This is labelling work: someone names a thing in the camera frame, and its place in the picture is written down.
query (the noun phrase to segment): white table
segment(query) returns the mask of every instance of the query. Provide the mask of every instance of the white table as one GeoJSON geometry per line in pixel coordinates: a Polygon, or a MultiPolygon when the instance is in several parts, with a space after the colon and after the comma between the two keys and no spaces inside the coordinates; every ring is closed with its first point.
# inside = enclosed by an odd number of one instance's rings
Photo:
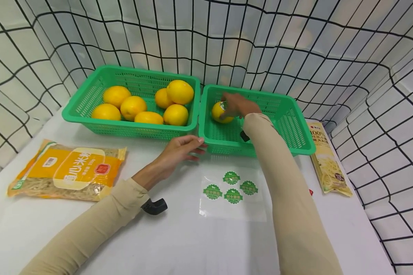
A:
{"type": "MultiPolygon", "coordinates": [[[[65,122],[58,112],[0,173],[0,274],[18,274],[34,255],[93,202],[6,197],[8,184],[35,155],[41,140],[64,145],[128,147],[120,177],[133,175],[153,160],[165,142],[96,135],[79,124],[65,122]]],[[[295,158],[309,188],[345,275],[393,274],[375,232],[356,197],[323,195],[309,157],[295,158]]],[[[150,195],[163,197],[169,208],[156,217],[140,213],[79,270],[80,274],[236,274],[278,275],[272,206],[265,182],[260,189],[267,222],[206,218],[199,214],[200,177],[210,165],[206,156],[157,185],[150,195]]],[[[215,157],[226,170],[229,163],[260,170],[256,159],[215,157]]]]}

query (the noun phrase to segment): green plastic basket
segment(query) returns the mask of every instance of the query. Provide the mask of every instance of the green plastic basket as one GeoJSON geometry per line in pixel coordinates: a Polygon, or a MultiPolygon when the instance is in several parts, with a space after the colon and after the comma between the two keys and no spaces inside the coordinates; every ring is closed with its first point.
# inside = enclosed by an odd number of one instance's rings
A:
{"type": "Polygon", "coordinates": [[[239,93],[256,102],[267,115],[275,129],[283,137],[293,156],[315,153],[315,144],[303,113],[297,102],[287,95],[251,91],[234,87],[207,85],[203,88],[199,116],[199,136],[208,144],[213,154],[255,157],[251,141],[244,142],[240,136],[243,119],[235,118],[229,124],[220,124],[211,117],[213,105],[220,101],[224,92],[239,93]]]}
{"type": "Polygon", "coordinates": [[[96,134],[111,136],[172,139],[192,133],[197,127],[200,106],[200,81],[192,76],[163,73],[119,66],[101,66],[81,85],[62,112],[65,121],[81,123],[96,134]],[[186,81],[194,89],[194,99],[186,107],[189,118],[186,126],[156,125],[126,121],[111,121],[91,118],[95,107],[102,104],[104,91],[111,86],[126,87],[132,95],[142,97],[148,111],[163,115],[164,109],[154,102],[154,94],[172,80],[186,81]]]}

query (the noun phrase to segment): noodle package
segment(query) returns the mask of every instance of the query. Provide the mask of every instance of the noodle package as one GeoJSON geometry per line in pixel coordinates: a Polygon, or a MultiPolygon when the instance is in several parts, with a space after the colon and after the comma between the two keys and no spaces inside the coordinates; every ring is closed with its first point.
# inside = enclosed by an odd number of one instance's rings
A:
{"type": "Polygon", "coordinates": [[[307,124],[317,148],[311,155],[311,160],[323,193],[334,191],[351,197],[352,191],[347,186],[343,172],[330,148],[323,124],[320,122],[308,122],[307,124]]]}
{"type": "Polygon", "coordinates": [[[110,194],[125,153],[126,148],[67,147],[45,139],[7,194],[99,201],[110,194]]]}

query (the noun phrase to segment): yellow citrus fruit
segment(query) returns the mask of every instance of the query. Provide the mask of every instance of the yellow citrus fruit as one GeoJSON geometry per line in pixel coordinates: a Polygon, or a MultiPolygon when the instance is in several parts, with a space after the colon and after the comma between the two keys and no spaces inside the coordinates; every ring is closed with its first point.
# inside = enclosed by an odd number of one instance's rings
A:
{"type": "Polygon", "coordinates": [[[151,124],[164,124],[162,116],[155,112],[141,112],[135,116],[135,122],[139,123],[151,123],[151,124]]]}
{"type": "Polygon", "coordinates": [[[232,116],[228,116],[225,119],[220,119],[220,116],[225,112],[224,103],[226,104],[226,102],[219,101],[216,104],[214,104],[213,109],[211,110],[211,116],[213,117],[215,121],[219,123],[227,124],[233,121],[234,118],[232,116]]]}
{"type": "Polygon", "coordinates": [[[179,104],[170,105],[164,113],[165,124],[185,126],[188,121],[188,110],[179,104]]]}
{"type": "Polygon", "coordinates": [[[104,103],[98,105],[92,112],[92,118],[96,119],[109,119],[109,120],[121,120],[121,113],[118,108],[112,104],[104,103]]]}
{"type": "Polygon", "coordinates": [[[163,109],[167,109],[170,105],[174,104],[174,102],[168,97],[166,88],[162,88],[156,92],[154,95],[154,101],[156,102],[156,105],[163,109]]]}
{"type": "Polygon", "coordinates": [[[183,80],[173,80],[167,86],[168,97],[176,104],[189,104],[194,97],[194,90],[183,80]]]}
{"type": "Polygon", "coordinates": [[[145,100],[136,95],[129,96],[121,104],[121,113],[129,121],[134,121],[138,113],[145,112],[146,110],[147,104],[145,100]]]}
{"type": "Polygon", "coordinates": [[[126,87],[112,86],[104,92],[102,100],[104,103],[112,104],[119,109],[122,102],[131,95],[132,94],[126,87]]]}

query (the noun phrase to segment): person's right hand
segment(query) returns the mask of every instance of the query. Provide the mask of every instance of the person's right hand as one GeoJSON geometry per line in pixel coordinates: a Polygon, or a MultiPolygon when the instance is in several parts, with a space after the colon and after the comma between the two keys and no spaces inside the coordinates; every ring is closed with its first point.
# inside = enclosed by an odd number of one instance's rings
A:
{"type": "Polygon", "coordinates": [[[227,106],[225,112],[220,116],[220,119],[229,116],[245,118],[249,113],[261,113],[260,107],[253,101],[244,98],[240,94],[223,93],[221,101],[226,101],[227,106]]]}

